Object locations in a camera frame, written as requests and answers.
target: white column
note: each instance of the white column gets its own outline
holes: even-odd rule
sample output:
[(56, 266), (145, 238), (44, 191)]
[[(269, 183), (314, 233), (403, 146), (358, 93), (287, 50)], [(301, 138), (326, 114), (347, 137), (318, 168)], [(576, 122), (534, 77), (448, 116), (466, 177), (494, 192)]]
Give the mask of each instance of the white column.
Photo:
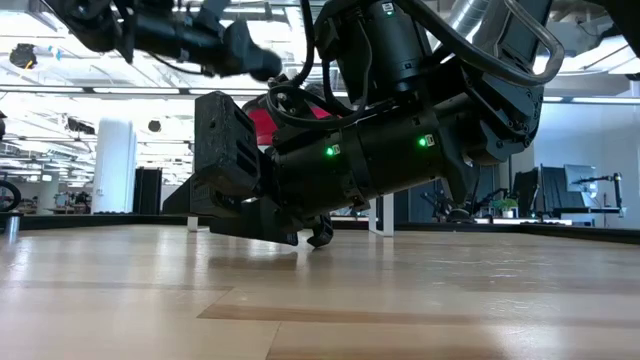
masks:
[(55, 196), (58, 193), (60, 185), (60, 173), (58, 172), (42, 172), (42, 178), (40, 179), (40, 191), (38, 192), (38, 208), (36, 213), (38, 215), (51, 215), (53, 212), (47, 209), (53, 209), (56, 207)]
[(98, 127), (91, 211), (131, 212), (137, 138), (131, 120), (105, 117)]

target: computer screen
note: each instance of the computer screen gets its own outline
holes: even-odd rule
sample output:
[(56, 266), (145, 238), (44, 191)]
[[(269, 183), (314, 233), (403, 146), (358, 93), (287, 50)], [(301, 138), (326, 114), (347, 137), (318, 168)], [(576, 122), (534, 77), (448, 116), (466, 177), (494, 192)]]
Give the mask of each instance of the computer screen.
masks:
[(598, 193), (597, 182), (584, 182), (586, 179), (596, 177), (595, 167), (589, 165), (565, 165), (564, 172), (567, 177), (567, 191), (592, 194)]

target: wall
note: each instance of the wall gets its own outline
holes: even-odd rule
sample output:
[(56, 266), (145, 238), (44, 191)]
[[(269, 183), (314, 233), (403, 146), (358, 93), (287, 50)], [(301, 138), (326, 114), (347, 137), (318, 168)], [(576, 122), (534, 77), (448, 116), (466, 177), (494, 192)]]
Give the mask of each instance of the wall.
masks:
[[(615, 228), (640, 228), (640, 131), (637, 109), (620, 105), (546, 104), (534, 141), (536, 166), (562, 167), (565, 164), (592, 165), (598, 175), (623, 174), (622, 199), (627, 216), (607, 216)], [(607, 194), (614, 205), (613, 184), (599, 182), (598, 196), (591, 206), (599, 206)], [(604, 217), (596, 215), (596, 224)]]

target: fluorescent light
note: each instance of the fluorescent light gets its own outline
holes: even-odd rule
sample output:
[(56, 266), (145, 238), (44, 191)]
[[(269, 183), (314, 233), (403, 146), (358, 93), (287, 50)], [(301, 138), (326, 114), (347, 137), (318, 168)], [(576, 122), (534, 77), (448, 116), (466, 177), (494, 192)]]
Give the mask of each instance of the fluorescent light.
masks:
[(40, 170), (3, 170), (12, 175), (40, 175)]
[(93, 91), (99, 94), (160, 94), (160, 95), (178, 95), (180, 89), (175, 88), (93, 88)]
[(257, 96), (266, 94), (268, 89), (189, 89), (189, 92), (193, 95), (206, 95), (214, 91), (222, 91), (223, 93), (231, 96)]
[(545, 96), (544, 97), (544, 102), (561, 102), (562, 100), (564, 100), (564, 98), (560, 97), (560, 96)]
[(80, 93), (84, 89), (71, 86), (0, 86), (3, 92)]
[(574, 97), (573, 104), (640, 105), (640, 98)]

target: cable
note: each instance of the cable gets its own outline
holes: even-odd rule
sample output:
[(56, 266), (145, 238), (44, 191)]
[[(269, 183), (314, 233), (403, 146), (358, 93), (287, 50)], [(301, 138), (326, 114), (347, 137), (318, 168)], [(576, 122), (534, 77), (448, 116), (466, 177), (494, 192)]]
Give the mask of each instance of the cable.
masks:
[(518, 70), (496, 57), (470, 44), (453, 30), (438, 14), (420, 0), (396, 0), (402, 10), (446, 45), (460, 59), (471, 66), (517, 86), (539, 86), (548, 83), (560, 71), (564, 61), (564, 48), (558, 39), (533, 18), (517, 0), (504, 0), (505, 4), (526, 27), (549, 49), (549, 62), (540, 75)]
[(158, 60), (160, 63), (170, 67), (173, 70), (180, 71), (182, 73), (189, 74), (189, 75), (202, 75), (202, 71), (191, 71), (191, 70), (183, 69), (183, 68), (181, 68), (179, 66), (175, 66), (173, 64), (169, 64), (166, 60), (162, 59), (161, 57), (159, 57), (158, 55), (156, 55), (156, 54), (154, 54), (152, 52), (147, 52), (147, 54), (149, 54), (149, 56), (151, 56), (152, 58)]
[(336, 97), (333, 95), (333, 90), (331, 89), (331, 79), (329, 78), (330, 74), (330, 65), (331, 62), (328, 60), (322, 60), (322, 88), (324, 91), (324, 99), (332, 107), (332, 114), (340, 115), (340, 116), (348, 116), (353, 114), (353, 110), (344, 106)]
[(294, 127), (307, 128), (312, 130), (333, 130), (333, 129), (339, 129), (345, 126), (349, 126), (355, 123), (356, 121), (358, 121), (365, 114), (365, 110), (367, 107), (367, 100), (369, 98), (369, 73), (371, 72), (371, 65), (373, 63), (373, 49), (371, 47), (371, 43), (369, 42), (369, 38), (367, 37), (367, 33), (364, 31), (364, 28), (362, 27), (362, 24), (358, 23), (358, 25), (360, 27), (360, 31), (362, 32), (362, 35), (364, 36), (365, 43), (367, 44), (367, 65), (365, 66), (364, 76), (362, 80), (362, 84), (363, 84), (362, 99), (360, 101), (360, 105), (358, 105), (358, 109), (354, 113), (347, 115), (343, 118), (310, 120), (310, 119), (303, 119), (303, 118), (291, 116), (281, 111), (280, 109), (278, 109), (278, 107), (275, 105), (276, 95), (290, 94), (290, 95), (301, 96), (305, 100), (310, 101), (311, 103), (319, 106), (324, 110), (331, 109), (331, 106), (327, 104), (324, 100), (322, 100), (320, 97), (315, 96), (307, 91), (301, 90), (298, 87), (294, 87), (292, 85), (279, 85), (271, 88), (267, 93), (267, 111), (269, 112), (269, 115), (271, 117), (277, 117), (280, 120), (282, 120), (282, 122), (284, 122), (285, 124), (294, 126)]
[(302, 22), (304, 23), (304, 34), (307, 40), (307, 57), (302, 66), (302, 70), (293, 77), (290, 81), (290, 85), (294, 87), (300, 87), (302, 83), (307, 79), (313, 68), (313, 62), (315, 58), (315, 35), (313, 29), (313, 16), (311, 15), (311, 4), (309, 0), (300, 0), (300, 7), (302, 9)]

